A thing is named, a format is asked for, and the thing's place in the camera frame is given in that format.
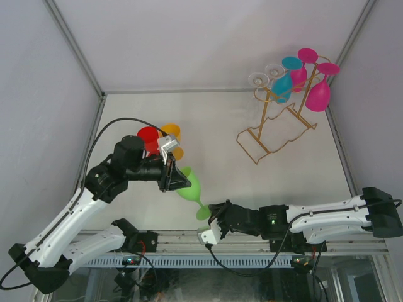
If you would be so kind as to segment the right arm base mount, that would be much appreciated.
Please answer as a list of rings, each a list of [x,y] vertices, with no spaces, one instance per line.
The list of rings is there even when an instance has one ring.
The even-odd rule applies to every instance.
[[[294,254],[302,254],[304,255],[305,253],[309,252],[318,252],[321,247],[322,243],[318,244],[311,244],[308,243],[303,236],[303,233],[291,233],[289,232],[284,244],[281,246],[282,243],[282,238],[278,240],[270,240],[270,251],[271,252],[291,252]]]

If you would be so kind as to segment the red wine glass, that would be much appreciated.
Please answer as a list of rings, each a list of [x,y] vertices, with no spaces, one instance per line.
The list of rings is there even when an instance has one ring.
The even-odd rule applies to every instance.
[[[159,132],[157,131],[157,129],[151,126],[143,127],[137,132],[137,136],[144,141],[145,150],[148,156],[159,154],[157,142],[159,138]]]

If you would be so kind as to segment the yellow wine glass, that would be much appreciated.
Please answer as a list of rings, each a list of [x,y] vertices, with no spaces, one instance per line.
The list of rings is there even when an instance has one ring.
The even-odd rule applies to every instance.
[[[181,142],[181,129],[177,124],[165,124],[164,126],[162,126],[162,130],[167,134],[174,135],[177,138],[178,142]],[[181,147],[177,147],[173,150],[173,155],[176,160],[181,160],[183,158],[184,151]]]

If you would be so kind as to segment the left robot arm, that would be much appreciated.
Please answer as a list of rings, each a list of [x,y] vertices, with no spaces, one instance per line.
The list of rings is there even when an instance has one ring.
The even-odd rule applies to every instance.
[[[14,244],[9,255],[43,294],[59,289],[78,268],[107,252],[133,252],[139,231],[126,219],[115,220],[106,230],[85,240],[72,240],[86,222],[106,208],[131,181],[155,181],[162,192],[191,187],[176,167],[172,151],[179,145],[174,135],[158,139],[157,155],[147,156],[138,136],[125,136],[112,154],[93,167],[56,218],[33,240]]]

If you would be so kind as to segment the green wine glass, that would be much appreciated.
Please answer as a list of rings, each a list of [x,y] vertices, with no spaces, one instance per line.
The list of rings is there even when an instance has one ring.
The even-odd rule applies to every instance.
[[[190,187],[176,190],[176,192],[185,200],[196,202],[199,209],[196,212],[197,220],[206,220],[210,217],[210,210],[201,202],[202,187],[201,184],[191,167],[184,167],[181,172],[186,176],[187,180],[191,182]]]

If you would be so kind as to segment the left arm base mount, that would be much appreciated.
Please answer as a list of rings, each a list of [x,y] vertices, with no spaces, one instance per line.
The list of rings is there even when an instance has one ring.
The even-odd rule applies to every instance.
[[[154,253],[157,250],[157,243],[158,233],[148,230],[128,236],[120,250],[129,253]]]

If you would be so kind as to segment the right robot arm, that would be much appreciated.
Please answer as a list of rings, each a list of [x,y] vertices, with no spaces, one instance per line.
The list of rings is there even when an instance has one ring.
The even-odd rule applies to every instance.
[[[402,236],[397,212],[401,204],[375,187],[365,187],[361,195],[344,201],[315,206],[271,205],[252,210],[226,201],[208,207],[208,226],[198,231],[198,238],[202,244],[217,245],[229,232],[279,242],[290,234],[290,246],[297,251],[356,233],[395,238]]]

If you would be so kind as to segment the magenta wine glass front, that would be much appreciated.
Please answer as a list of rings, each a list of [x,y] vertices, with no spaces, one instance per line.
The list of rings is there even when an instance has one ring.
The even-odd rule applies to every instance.
[[[338,74],[340,68],[334,63],[326,62],[319,64],[317,70],[324,75],[324,78],[310,90],[305,105],[313,112],[322,112],[328,107],[331,98],[327,77]]]

